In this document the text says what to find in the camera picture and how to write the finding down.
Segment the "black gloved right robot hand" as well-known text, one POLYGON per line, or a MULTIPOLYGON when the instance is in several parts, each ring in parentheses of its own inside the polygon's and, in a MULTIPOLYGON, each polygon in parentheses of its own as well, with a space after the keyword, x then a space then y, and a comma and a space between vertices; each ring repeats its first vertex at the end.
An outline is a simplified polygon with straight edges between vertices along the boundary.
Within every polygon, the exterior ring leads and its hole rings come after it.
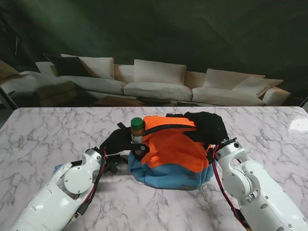
POLYGON ((192 121, 196 126, 196 131, 186 131, 184 134, 195 142, 202 142, 205 147, 217 145, 229 139, 222 117, 217 114, 186 112, 183 117, 192 121))

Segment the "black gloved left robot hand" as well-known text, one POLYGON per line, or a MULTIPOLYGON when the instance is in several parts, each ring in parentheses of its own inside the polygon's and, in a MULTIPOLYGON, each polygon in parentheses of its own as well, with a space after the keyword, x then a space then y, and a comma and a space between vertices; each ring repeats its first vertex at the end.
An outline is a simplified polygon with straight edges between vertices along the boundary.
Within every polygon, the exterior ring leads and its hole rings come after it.
POLYGON ((150 148, 143 143, 132 143, 131 128, 119 128, 100 145, 100 151, 106 154, 117 154, 122 151, 145 151, 148 153, 150 148))

